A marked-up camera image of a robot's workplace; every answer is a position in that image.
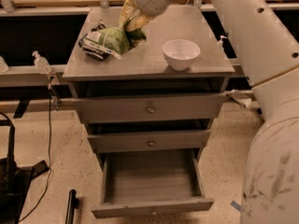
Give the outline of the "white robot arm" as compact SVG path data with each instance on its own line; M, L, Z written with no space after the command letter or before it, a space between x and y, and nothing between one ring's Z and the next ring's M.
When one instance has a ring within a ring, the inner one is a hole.
M210 0L264 123L249 147L240 224L299 224L299 43L264 0Z

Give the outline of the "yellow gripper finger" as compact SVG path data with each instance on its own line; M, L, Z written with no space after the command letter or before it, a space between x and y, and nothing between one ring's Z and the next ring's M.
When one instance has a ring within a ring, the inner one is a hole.
M120 14L120 25L125 24L127 21L132 21L135 18L136 12L137 7L134 0L125 0Z
M124 19L124 30L126 32L132 32L134 30L141 29L152 20L152 16L148 16L143 13L127 14Z

